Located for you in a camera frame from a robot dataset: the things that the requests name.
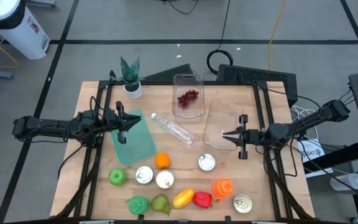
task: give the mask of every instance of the pear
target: pear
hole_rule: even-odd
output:
[[[168,197],[165,194],[159,194],[152,200],[152,210],[163,212],[169,215],[171,207],[169,206]]]

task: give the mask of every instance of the wooden table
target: wooden table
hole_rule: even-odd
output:
[[[98,82],[83,82],[75,114],[77,111],[89,109],[90,96],[96,95],[97,86]],[[270,82],[268,83],[268,87],[276,91],[284,92],[282,82]],[[173,119],[172,86],[144,85],[142,88],[143,96],[137,100],[130,100],[124,93],[122,86],[113,86],[110,107],[115,108],[115,102],[121,100],[126,111],[136,108],[142,109],[147,126],[155,141],[157,152],[167,152],[170,155],[172,160],[170,171],[175,177],[175,182],[173,186],[167,190],[160,189],[155,181],[147,185],[138,184],[135,179],[135,172],[140,166],[151,167],[154,170],[154,174],[158,172],[155,168],[154,156],[130,166],[122,165],[117,159],[113,141],[110,135],[107,134],[103,142],[103,152],[99,167],[92,219],[135,220],[137,216],[129,212],[127,203],[125,203],[127,199],[135,195],[141,195],[152,200],[156,195],[164,193],[169,197],[170,203],[172,203],[174,196],[183,189],[194,188],[196,191],[211,192],[212,184],[220,178],[228,178],[233,181],[234,195],[246,194],[251,198],[252,210],[249,213],[241,214],[234,209],[232,204],[233,195],[209,209],[199,208],[193,203],[190,203],[183,208],[173,209],[169,217],[164,213],[150,210],[145,214],[145,219],[224,220],[225,215],[230,215],[232,220],[275,219],[269,178],[264,171],[262,155],[256,153],[254,146],[247,146],[249,159],[240,160],[238,159],[238,150],[232,152],[219,151],[203,143],[203,131],[208,117],[209,106],[213,99],[222,99],[242,105],[244,114],[248,114],[249,117],[247,128],[259,129],[255,96],[251,86],[206,85],[204,87],[206,113],[202,120],[198,123],[182,123],[185,128],[197,136],[197,142],[191,149],[166,133],[158,125],[158,122],[150,118],[152,113],[157,113],[160,116]],[[105,99],[105,95],[106,91],[104,91],[102,99]],[[269,95],[275,122],[290,123],[291,116],[286,96],[274,92],[270,92]],[[261,101],[264,107],[262,92]],[[79,145],[77,141],[69,140],[65,157],[70,155]],[[212,172],[203,172],[198,168],[198,158],[203,153],[210,153],[216,159],[216,167]],[[308,185],[301,162],[301,155],[296,151],[294,151],[294,155],[298,177],[287,177],[288,188],[306,212],[314,216]],[[60,212],[78,189],[84,156],[85,149],[73,156],[63,167],[58,181],[51,215],[56,215]],[[289,147],[282,150],[282,159],[285,172],[293,174],[294,168]],[[117,187],[109,183],[108,175],[113,168],[117,167],[121,167],[127,172],[128,181],[122,187]],[[282,217],[284,217],[285,207],[283,197],[281,191],[277,191],[281,214]],[[83,200],[81,214],[85,214],[88,191],[85,192]]]

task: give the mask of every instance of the can lid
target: can lid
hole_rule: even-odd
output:
[[[168,189],[172,186],[174,178],[171,172],[163,170],[157,174],[155,181],[162,189]]]
[[[136,171],[135,177],[139,183],[147,184],[153,179],[153,170],[148,166],[142,166]]]
[[[240,213],[247,213],[252,208],[251,199],[244,194],[234,197],[233,204],[234,208],[236,208],[236,210]]]
[[[202,154],[198,159],[200,169],[211,171],[215,168],[215,158],[211,154]]]

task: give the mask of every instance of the white trash can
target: white trash can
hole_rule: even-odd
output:
[[[24,0],[0,0],[0,35],[28,59],[46,56],[50,39]]]

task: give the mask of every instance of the potted plant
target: potted plant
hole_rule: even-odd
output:
[[[142,78],[139,77],[139,59],[138,57],[131,67],[129,67],[128,63],[121,57],[122,77],[110,76],[110,79],[113,81],[124,82],[124,91],[131,99],[138,99],[143,94],[142,86],[140,85]]]

